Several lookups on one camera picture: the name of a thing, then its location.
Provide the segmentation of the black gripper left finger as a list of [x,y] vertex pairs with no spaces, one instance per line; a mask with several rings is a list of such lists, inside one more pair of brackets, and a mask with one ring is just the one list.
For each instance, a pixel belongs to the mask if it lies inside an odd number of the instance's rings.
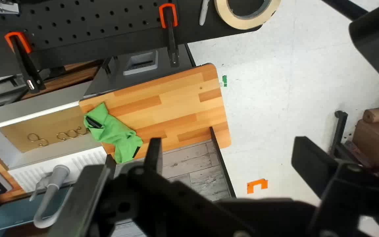
[[147,169],[155,171],[158,173],[162,172],[163,151],[162,151],[162,139],[159,136],[154,136],[150,139],[143,165]]

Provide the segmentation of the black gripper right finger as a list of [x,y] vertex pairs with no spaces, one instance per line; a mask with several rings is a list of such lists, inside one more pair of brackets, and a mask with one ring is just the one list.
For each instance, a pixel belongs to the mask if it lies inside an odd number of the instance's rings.
[[291,164],[308,186],[321,196],[338,163],[308,136],[296,136]]

